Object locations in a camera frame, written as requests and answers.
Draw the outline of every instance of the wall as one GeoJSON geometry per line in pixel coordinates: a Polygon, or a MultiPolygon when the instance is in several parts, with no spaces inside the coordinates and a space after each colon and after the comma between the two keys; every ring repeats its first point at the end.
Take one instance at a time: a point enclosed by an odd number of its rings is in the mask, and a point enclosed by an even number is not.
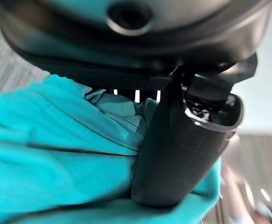
{"type": "Polygon", "coordinates": [[[241,133],[272,133],[272,16],[258,50],[255,77],[238,83],[233,93],[244,101],[245,117],[241,133]]]}

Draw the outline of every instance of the black handle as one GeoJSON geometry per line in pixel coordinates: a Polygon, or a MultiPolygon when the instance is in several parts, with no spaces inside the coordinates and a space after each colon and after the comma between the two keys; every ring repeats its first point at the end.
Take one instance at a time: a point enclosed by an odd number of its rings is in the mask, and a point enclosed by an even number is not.
{"type": "Polygon", "coordinates": [[[132,199],[146,206],[180,202],[216,162],[232,134],[231,127],[215,130],[187,116],[179,91],[170,86],[162,94],[139,152],[132,199]]]}

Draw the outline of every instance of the light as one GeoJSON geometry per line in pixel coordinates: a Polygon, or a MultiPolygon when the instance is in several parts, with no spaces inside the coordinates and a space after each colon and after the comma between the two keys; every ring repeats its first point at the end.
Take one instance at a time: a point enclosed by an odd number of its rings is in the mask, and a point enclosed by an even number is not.
{"type": "Polygon", "coordinates": [[[203,78],[203,76],[199,75],[199,74],[195,74],[195,77],[197,77],[197,78],[203,78]]]}
{"type": "Polygon", "coordinates": [[[197,122],[197,121],[195,121],[194,124],[197,125],[197,126],[201,126],[201,124],[199,122],[197,122]]]}
{"type": "Polygon", "coordinates": [[[135,102],[140,103],[140,90],[136,90],[135,102]]]}
{"type": "Polygon", "coordinates": [[[156,94],[156,102],[160,102],[160,91],[158,90],[157,94],[156,94]]]}
{"type": "Polygon", "coordinates": [[[260,192],[262,193],[263,197],[265,197],[265,199],[270,202],[271,198],[268,196],[267,192],[262,188],[260,189],[260,192]]]}
{"type": "Polygon", "coordinates": [[[252,207],[255,207],[253,193],[252,193],[251,187],[249,186],[247,181],[244,182],[244,188],[247,192],[248,201],[250,202],[252,207]]]}

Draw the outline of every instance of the turquoise fabric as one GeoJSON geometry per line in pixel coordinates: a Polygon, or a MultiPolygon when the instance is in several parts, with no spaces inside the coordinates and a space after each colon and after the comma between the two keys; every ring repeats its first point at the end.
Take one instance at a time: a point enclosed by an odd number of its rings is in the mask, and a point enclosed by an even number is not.
{"type": "Polygon", "coordinates": [[[220,160],[173,210],[121,197],[156,106],[151,99],[137,104],[56,75],[0,95],[0,223],[102,200],[17,223],[197,223],[218,200],[220,160]]]}

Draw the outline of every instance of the round hole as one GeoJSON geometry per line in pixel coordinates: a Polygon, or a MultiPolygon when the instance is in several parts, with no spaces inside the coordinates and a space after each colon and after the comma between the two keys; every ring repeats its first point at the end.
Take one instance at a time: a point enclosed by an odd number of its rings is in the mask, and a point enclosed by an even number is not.
{"type": "Polygon", "coordinates": [[[152,13],[143,4],[122,3],[108,10],[107,24],[123,35],[141,35],[152,27],[152,13]]]}

